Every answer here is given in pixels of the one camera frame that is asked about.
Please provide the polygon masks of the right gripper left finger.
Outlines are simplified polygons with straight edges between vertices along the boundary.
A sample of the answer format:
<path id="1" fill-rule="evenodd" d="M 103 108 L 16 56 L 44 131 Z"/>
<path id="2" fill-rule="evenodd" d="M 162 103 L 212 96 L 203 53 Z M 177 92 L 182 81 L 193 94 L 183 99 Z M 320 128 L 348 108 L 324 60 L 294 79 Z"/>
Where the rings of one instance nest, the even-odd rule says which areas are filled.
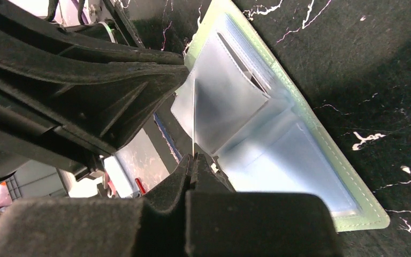
<path id="1" fill-rule="evenodd" d="M 192 164 L 139 198 L 18 200 L 0 216 L 0 256 L 186 256 Z"/>

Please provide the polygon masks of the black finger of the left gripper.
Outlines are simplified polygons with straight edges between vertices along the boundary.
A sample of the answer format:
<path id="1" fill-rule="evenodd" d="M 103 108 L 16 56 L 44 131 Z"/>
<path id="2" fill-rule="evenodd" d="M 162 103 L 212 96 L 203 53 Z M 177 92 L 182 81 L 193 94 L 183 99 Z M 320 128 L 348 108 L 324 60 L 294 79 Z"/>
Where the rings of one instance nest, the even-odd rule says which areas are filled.
<path id="1" fill-rule="evenodd" d="M 95 39 L 0 1 L 0 181 L 35 160 L 77 179 L 187 78 L 180 55 Z"/>

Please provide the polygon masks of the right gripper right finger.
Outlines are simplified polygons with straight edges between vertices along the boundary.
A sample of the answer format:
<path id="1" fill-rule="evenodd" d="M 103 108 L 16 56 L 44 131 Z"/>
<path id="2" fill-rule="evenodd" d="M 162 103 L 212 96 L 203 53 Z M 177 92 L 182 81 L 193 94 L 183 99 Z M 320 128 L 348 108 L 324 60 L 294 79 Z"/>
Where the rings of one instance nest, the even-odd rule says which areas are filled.
<path id="1" fill-rule="evenodd" d="M 325 203 L 308 193 L 232 192 L 203 154 L 186 192 L 187 256 L 342 256 Z"/>

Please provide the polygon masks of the mint green card holder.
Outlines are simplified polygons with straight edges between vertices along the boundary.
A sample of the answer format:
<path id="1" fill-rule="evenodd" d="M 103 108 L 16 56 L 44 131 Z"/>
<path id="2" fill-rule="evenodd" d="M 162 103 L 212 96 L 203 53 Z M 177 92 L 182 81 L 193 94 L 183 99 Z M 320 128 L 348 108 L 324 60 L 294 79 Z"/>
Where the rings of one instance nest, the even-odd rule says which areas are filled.
<path id="1" fill-rule="evenodd" d="M 309 193 L 337 231 L 389 215 L 232 1 L 212 1 L 193 36 L 171 112 L 242 192 Z"/>

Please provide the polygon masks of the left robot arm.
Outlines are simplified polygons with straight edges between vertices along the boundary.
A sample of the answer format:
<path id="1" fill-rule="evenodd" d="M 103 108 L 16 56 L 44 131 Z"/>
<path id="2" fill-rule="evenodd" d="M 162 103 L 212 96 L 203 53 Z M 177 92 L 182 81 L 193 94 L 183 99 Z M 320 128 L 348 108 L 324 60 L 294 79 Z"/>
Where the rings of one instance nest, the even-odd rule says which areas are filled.
<path id="1" fill-rule="evenodd" d="M 56 22 L 59 1 L 37 16 L 0 1 L 0 183 L 30 160 L 83 179 L 100 156 L 129 143 L 186 80 L 183 58 L 150 50 L 120 13 L 73 1 L 78 24 Z"/>

